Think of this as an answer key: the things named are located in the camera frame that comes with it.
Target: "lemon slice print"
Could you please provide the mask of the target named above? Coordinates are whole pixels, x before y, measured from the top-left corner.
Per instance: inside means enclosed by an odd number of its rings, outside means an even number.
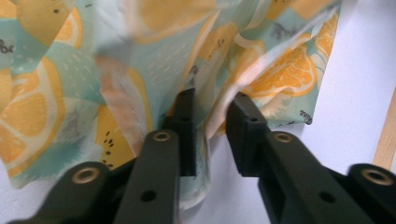
[[[125,14],[135,41],[149,43],[166,38],[207,17],[215,0],[126,1],[132,11]]]
[[[0,0],[0,18],[15,19],[17,16],[17,7],[9,0]]]
[[[207,35],[198,57],[206,61],[221,59],[226,55],[229,47],[233,43],[233,37],[237,32],[238,27],[232,21],[211,31]]]
[[[61,31],[55,37],[55,41],[65,43],[79,49],[82,42],[82,29],[83,25],[81,16],[79,15],[78,9],[74,7],[69,17],[67,17]]]
[[[103,148],[101,162],[115,169],[133,159],[134,153],[106,105],[99,107],[97,122],[95,143]]]
[[[330,54],[332,53],[332,44],[334,42],[337,24],[338,13],[334,13],[332,18],[323,24],[315,40],[315,46],[324,54],[324,56],[326,56],[327,59],[329,59]]]
[[[69,5],[73,2],[18,0],[18,21],[29,35],[49,47],[70,14]]]
[[[270,20],[275,20],[283,13],[283,11],[288,7],[291,7],[301,18],[309,20],[324,7],[329,5],[331,1],[332,0],[275,0],[272,1],[269,6],[265,17]]]
[[[112,108],[114,119],[126,136],[130,149],[138,155],[144,136],[151,131],[153,125],[145,82],[136,70],[128,69],[120,62],[98,56],[96,63],[101,68],[101,93],[106,97],[107,105]],[[114,78],[121,74],[125,75],[121,79],[124,82],[122,85],[120,80]]]
[[[299,96],[310,92],[317,80],[316,67],[301,45],[286,52],[275,64],[245,88],[252,97],[274,96],[279,92]]]
[[[11,100],[11,69],[0,69],[0,113]]]
[[[29,167],[50,145],[64,117],[57,68],[43,58],[32,74],[14,78],[12,100],[0,114],[0,156],[10,177]]]
[[[238,91],[251,83],[265,64],[265,46],[260,40],[245,39],[241,35],[233,38],[234,45],[227,55],[227,67],[230,76],[225,81],[219,96],[205,121],[206,138],[211,138],[219,131],[225,120],[225,111]]]

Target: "fabric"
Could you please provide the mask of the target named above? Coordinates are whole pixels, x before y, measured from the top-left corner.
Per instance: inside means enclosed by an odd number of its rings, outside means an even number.
[[[198,176],[180,190],[180,207],[194,206],[209,188],[206,141],[224,133],[238,91],[271,127],[312,122],[339,5],[0,0],[0,157],[11,183],[83,161],[124,164],[177,93],[195,88]]]

